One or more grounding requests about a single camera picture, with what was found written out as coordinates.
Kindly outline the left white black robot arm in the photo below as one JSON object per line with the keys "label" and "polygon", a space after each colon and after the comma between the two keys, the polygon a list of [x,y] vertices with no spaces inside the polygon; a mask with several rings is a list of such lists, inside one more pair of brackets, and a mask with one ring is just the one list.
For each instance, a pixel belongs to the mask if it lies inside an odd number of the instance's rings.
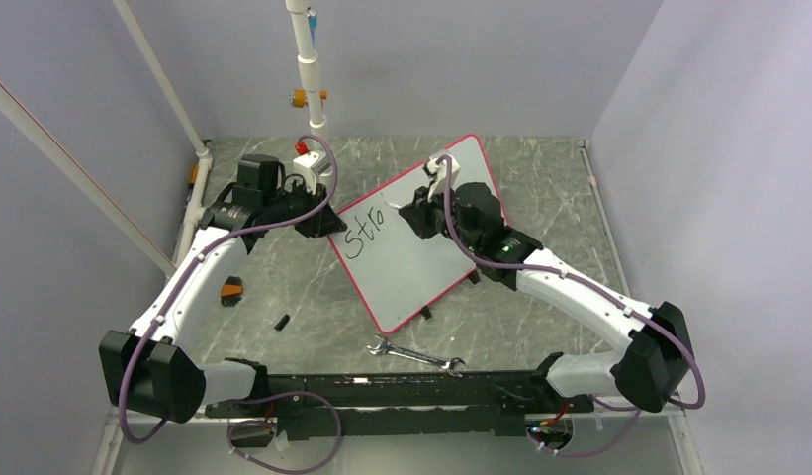
{"label": "left white black robot arm", "polygon": [[224,401],[248,416],[268,407],[264,365],[241,358],[198,364],[189,353],[223,286],[266,233],[292,226],[306,238],[321,238],[345,230],[326,202],[335,180],[324,150],[295,158],[292,168],[269,155],[239,160],[235,180],[205,210],[185,260],[156,300],[127,331],[102,338],[113,406],[174,423]]}

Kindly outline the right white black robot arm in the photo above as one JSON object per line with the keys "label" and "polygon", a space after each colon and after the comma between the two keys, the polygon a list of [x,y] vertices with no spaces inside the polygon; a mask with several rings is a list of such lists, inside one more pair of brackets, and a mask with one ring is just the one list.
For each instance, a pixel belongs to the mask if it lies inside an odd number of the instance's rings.
{"label": "right white black robot arm", "polygon": [[398,214],[419,238],[458,238],[483,276],[552,305],[610,346],[605,353],[550,354],[532,374],[537,407],[554,411],[575,396],[620,396],[658,413],[672,401],[694,360],[679,307],[653,307],[583,275],[511,227],[499,198],[482,182],[465,183],[449,195],[420,187]]}

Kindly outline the black marker cap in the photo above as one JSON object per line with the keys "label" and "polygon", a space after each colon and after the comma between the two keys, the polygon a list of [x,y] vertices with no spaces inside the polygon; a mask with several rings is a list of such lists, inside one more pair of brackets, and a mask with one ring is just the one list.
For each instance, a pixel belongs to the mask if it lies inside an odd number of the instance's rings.
{"label": "black marker cap", "polygon": [[280,332],[284,329],[287,323],[290,321],[291,317],[288,314],[285,314],[278,323],[274,326],[274,330]]}

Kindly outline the red framed whiteboard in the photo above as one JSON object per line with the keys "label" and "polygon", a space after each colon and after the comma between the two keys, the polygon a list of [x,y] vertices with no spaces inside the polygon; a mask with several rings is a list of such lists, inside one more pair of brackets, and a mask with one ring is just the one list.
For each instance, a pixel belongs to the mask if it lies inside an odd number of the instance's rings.
{"label": "red framed whiteboard", "polygon": [[380,333],[392,334],[476,270],[450,239],[419,238],[394,205],[429,182],[423,162],[338,212],[347,225],[328,237]]}

